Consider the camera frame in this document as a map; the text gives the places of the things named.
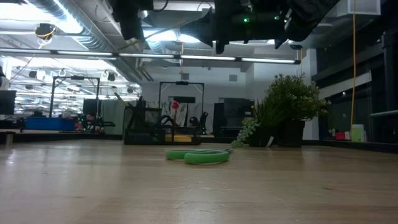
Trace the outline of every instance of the pipe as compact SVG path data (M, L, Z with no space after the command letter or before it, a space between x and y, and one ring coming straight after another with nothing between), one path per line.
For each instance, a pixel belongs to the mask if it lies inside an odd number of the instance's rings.
M95 52L109 52L115 51L116 48L112 43L104 36L104 34L95 26L93 21L76 5L74 1L70 0L26 0L28 3L34 5L36 8L53 15L59 21L67 22L70 19L74 19L83 28L80 35L83 37L74 37L74 39L81 45L86 47L90 51ZM119 69L124 77L130 82L138 82L138 79L142 80L142 77L138 74L138 71L128 65L128 63L122 60L113 60L110 62L117 69Z

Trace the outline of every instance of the red object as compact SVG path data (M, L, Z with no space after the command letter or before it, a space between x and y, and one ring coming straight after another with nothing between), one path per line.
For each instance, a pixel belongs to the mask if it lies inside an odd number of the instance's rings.
M336 140L345 140L346 135L345 133L336 133Z
M179 107L180 107L180 105L178 104L178 102L174 100L172 103L172 108L177 110Z

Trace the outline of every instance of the potted plant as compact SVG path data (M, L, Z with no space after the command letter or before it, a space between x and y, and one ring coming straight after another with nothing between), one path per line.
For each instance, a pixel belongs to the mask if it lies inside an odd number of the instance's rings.
M242 122L243 128L232 147L243 147L244 142L252 147L271 146L277 134L277 125L284 118L283 111L279 107L272 107L266 97L261 103L257 102L253 114L254 118Z
M330 105L330 102L318 99L319 88L315 82L304 84L304 76L304 73L276 75L267 91L269 104L280 108L284 114L278 130L279 146L300 147L305 122L326 114L325 107Z

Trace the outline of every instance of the black pot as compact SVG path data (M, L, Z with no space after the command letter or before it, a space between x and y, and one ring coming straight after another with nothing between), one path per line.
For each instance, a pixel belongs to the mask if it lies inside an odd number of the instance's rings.
M256 131L252 135L249 135L247 142L252 147L265 147L270 138L275 138L276 134L277 129L275 127L256 127Z
M279 126L278 146L301 147L305 121L285 121Z

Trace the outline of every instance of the blue bin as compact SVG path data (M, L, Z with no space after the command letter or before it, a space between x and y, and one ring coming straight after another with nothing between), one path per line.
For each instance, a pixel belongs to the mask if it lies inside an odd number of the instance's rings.
M65 118L35 118L26 119L26 129L53 130L53 131L74 131L75 122Z

